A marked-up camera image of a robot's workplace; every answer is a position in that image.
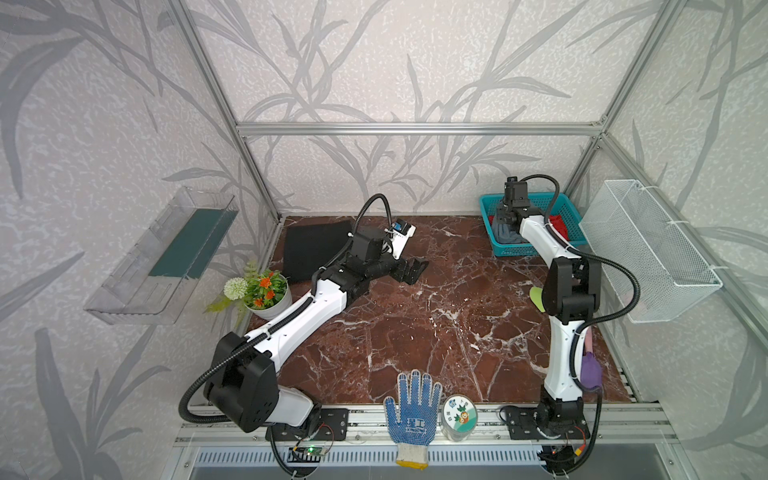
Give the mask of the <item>grey t shirt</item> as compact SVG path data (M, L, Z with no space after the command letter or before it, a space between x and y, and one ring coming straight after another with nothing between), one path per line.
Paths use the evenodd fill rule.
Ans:
M497 213L491 222L494 240L502 245L525 244L527 240L519 233L514 223Z

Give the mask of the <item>teal plastic basket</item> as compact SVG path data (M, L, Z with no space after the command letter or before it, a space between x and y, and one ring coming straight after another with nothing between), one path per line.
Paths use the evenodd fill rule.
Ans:
M535 249L535 246L530 243L502 244L497 241L496 235L493 233L490 217L496 215L496 207L502 199L502 194L483 195L479 199L483 222L487 234L490 238L493 254L496 257L538 256L539 253ZM532 206L545 210L553 199L553 193L530 193L529 199ZM559 216L561 218L562 223L567 229L569 244L579 250L586 247L587 239L580 229L580 222L582 221L582 217L566 195L558 195L553 204L553 212L554 214L550 216L550 219L553 219L555 216ZM532 233L534 235L534 238L537 241L537 245L548 242L549 244L554 245L556 248L560 248L558 242L547 230L544 218L535 216L527 219L525 232Z

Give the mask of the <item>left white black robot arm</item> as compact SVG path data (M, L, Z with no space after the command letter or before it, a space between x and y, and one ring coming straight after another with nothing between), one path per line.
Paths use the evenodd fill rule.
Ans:
M303 297L261 327L219 340L210 368L182 395L179 416L193 424L232 422L246 433L287 426L314 435L322 406L279 385L281 367L317 329L367 294L372 281L417 282L428 261L403 256L415 231L402 219L389 219L384 229L354 223L342 248L312 274Z

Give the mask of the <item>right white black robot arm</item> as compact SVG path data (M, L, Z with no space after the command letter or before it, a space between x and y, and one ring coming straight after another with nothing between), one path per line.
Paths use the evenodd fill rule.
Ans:
M534 207L529 198L532 179L547 180L555 187L544 210ZM549 175L510 176L494 218L496 224L532 245L548 266L541 302L551 324L550 363L535 416L541 429L581 422L583 395L600 391L598 386L586 386L580 377L584 334L597 324L629 314L641 296L640 282L627 267L579 250L556 230L551 211L559 194L558 181ZM619 311L597 317L604 266L626 276L631 296Z

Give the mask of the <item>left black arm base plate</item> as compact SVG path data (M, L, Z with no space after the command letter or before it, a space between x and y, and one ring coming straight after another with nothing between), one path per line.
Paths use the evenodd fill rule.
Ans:
M347 408L320 408L313 410L300 426L275 424L267 429L266 438L278 442L297 442L303 439L342 441L346 439L350 410Z

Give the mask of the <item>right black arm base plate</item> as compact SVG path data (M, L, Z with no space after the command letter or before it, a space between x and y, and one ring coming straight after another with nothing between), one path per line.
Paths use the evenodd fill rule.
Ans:
M583 413L504 405L498 414L512 440L587 440L591 436Z

